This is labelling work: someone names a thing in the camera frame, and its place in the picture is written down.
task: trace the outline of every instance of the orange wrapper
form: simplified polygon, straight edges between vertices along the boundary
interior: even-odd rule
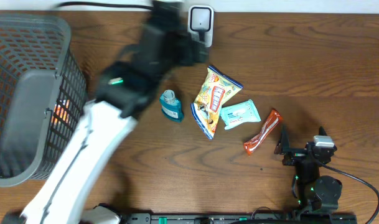
[[[272,110],[266,119],[261,132],[254,136],[250,141],[243,144],[247,154],[250,156],[251,153],[253,153],[257,147],[261,145],[267,135],[282,121],[282,116],[276,110]]]

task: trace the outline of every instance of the white wall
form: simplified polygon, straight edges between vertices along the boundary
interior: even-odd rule
[[[49,10],[68,0],[0,0],[0,10]],[[149,0],[87,0],[112,4],[150,5]],[[188,8],[194,4],[212,6],[216,12],[330,12],[379,13],[379,0],[185,0]],[[70,6],[61,10],[130,10],[105,7]]]

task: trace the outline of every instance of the teal bottle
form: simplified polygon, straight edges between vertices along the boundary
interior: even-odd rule
[[[181,122],[184,114],[181,109],[181,102],[175,97],[172,90],[166,90],[160,96],[160,103],[162,104],[162,112],[166,118],[175,122]]]

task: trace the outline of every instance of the basket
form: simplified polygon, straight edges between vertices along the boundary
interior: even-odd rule
[[[54,16],[0,14],[0,187],[46,179],[72,137],[87,98]]]

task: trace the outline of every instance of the wooden table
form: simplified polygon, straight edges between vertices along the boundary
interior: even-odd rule
[[[91,92],[118,50],[138,41],[146,17],[144,12],[59,15],[72,27],[72,50],[91,77]],[[305,145],[323,125],[338,147],[330,165],[379,190],[379,15],[216,13],[214,28],[210,63],[245,86],[226,105],[252,99],[263,120],[276,108],[294,146]],[[212,141],[201,132],[189,105],[206,74],[206,64],[173,71],[159,93],[168,88],[177,93],[183,122],[167,120],[155,101],[106,166],[87,208],[108,202],[120,210],[199,213],[297,205],[290,191],[294,168],[282,166],[282,156],[273,154],[280,128],[250,157],[242,144],[262,122],[225,131],[220,121]],[[343,183],[339,211],[354,212],[365,223],[375,210],[375,194],[347,177],[325,169],[321,174]],[[0,220],[29,203],[43,183],[0,188]]]

